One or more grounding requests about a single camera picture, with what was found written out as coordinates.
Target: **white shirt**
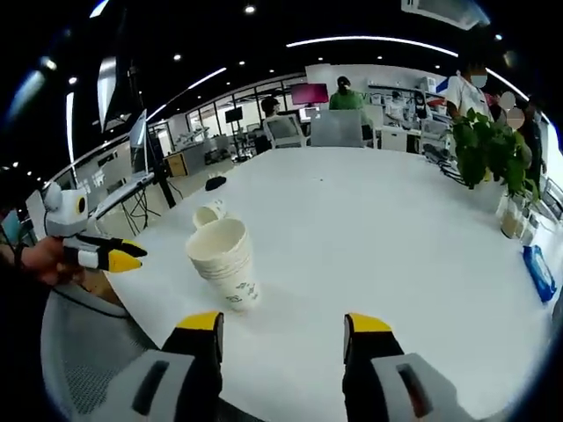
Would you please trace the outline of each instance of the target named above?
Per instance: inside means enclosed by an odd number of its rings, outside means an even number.
[[[463,76],[452,76],[448,80],[446,100],[456,106],[459,113],[464,117],[472,108],[475,113],[485,114],[489,120],[493,120],[486,103],[485,93],[475,85],[470,84]]]

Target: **air conditioner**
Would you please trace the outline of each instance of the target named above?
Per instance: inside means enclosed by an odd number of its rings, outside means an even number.
[[[471,0],[401,0],[401,10],[437,19],[466,31],[479,22],[490,23],[486,14]]]

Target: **light strip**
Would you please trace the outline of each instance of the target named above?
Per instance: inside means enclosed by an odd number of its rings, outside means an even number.
[[[153,112],[153,114],[151,114],[149,117],[147,117],[147,121],[149,121],[150,119],[155,117],[158,113],[162,112],[165,108],[166,108],[166,104],[161,105],[157,110],[155,110]]]
[[[327,41],[350,41],[350,40],[399,42],[401,44],[409,44],[411,46],[430,48],[431,50],[439,51],[440,53],[444,53],[445,55],[451,55],[453,57],[458,56],[458,54],[454,53],[453,51],[449,51],[445,48],[433,46],[431,44],[425,44],[424,42],[418,42],[418,41],[412,41],[412,40],[403,40],[402,38],[376,37],[376,36],[369,36],[369,35],[352,35],[352,36],[346,36],[346,37],[316,38],[314,40],[292,42],[291,44],[288,44],[286,47],[306,46],[307,44],[316,44],[318,42],[327,42]]]
[[[520,91],[518,88],[516,88],[513,84],[511,84],[509,81],[507,81],[504,77],[502,77],[501,75],[499,75],[496,72],[493,72],[492,70],[490,70],[489,68],[486,68],[486,71],[489,72],[491,75],[493,75],[494,77],[496,77],[499,81],[501,81],[502,83],[504,83],[505,85],[507,85],[509,88],[511,88],[513,91],[515,91],[520,97],[522,97],[524,99],[524,101],[528,101],[530,98],[524,94],[522,91]]]
[[[97,16],[101,15],[108,1],[109,0],[104,0],[103,2],[99,3],[91,12],[90,18],[96,18]]]
[[[74,92],[67,95],[67,145],[69,147],[70,163],[74,163],[74,147],[72,143],[72,108],[74,105]]]
[[[210,73],[209,75],[203,77],[202,79],[200,79],[199,81],[197,81],[195,84],[191,84],[190,86],[188,86],[188,90],[192,90],[193,88],[195,88],[197,85],[199,84],[203,84],[205,81],[211,79],[213,76],[217,76],[220,73],[223,73],[227,68],[221,68],[219,70],[216,70],[213,73]]]

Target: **human hand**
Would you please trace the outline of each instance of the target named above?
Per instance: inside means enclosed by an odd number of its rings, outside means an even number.
[[[21,256],[24,267],[49,286],[71,281],[81,283],[83,267],[65,264],[63,259],[62,239],[50,236],[41,239],[34,247],[25,248]]]

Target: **face mask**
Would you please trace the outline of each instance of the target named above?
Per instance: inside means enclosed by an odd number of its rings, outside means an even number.
[[[472,75],[472,84],[478,88],[483,88],[486,85],[486,75]]]

